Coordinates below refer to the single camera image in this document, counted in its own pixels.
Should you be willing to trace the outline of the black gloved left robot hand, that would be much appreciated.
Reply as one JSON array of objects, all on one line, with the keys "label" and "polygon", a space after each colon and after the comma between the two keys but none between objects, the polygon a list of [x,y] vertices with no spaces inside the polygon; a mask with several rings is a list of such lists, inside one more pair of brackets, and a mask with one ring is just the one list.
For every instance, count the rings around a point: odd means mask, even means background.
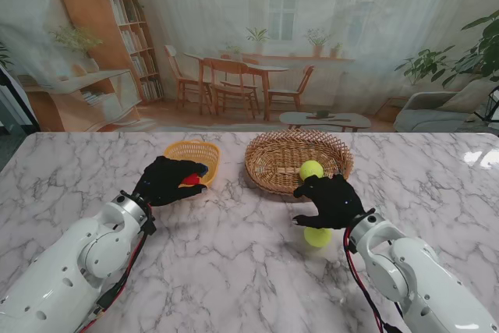
[{"label": "black gloved left robot hand", "polygon": [[180,185],[193,174],[202,177],[207,172],[208,167],[201,163],[158,156],[144,169],[132,196],[139,197],[152,207],[165,206],[202,193],[207,188],[203,184]]}]

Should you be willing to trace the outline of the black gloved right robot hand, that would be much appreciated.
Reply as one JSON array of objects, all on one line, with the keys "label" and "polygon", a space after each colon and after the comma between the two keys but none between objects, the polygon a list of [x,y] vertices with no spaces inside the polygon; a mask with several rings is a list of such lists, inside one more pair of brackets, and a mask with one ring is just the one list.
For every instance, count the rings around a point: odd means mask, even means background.
[{"label": "black gloved right robot hand", "polygon": [[350,227],[356,219],[366,215],[356,191],[340,174],[332,178],[312,175],[294,190],[293,196],[309,198],[318,211],[315,216],[295,216],[293,222],[296,225],[342,229]]}]

